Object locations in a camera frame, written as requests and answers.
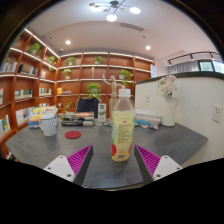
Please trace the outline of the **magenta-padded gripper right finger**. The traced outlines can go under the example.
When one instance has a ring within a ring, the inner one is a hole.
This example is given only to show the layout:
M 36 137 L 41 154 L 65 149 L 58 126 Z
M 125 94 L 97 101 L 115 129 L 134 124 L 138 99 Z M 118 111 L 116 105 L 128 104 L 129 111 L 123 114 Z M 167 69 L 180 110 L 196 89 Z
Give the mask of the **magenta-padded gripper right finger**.
M 168 155 L 159 156 L 138 145 L 135 146 L 134 155 L 145 185 L 182 169 L 182 167 Z

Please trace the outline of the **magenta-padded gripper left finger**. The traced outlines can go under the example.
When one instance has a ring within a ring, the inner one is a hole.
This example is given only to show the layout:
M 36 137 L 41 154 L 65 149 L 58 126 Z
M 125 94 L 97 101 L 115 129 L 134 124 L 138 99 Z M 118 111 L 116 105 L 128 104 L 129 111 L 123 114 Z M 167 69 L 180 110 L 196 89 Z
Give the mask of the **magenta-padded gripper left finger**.
M 59 155 L 44 170 L 81 186 L 93 156 L 93 146 L 84 147 L 69 156 Z

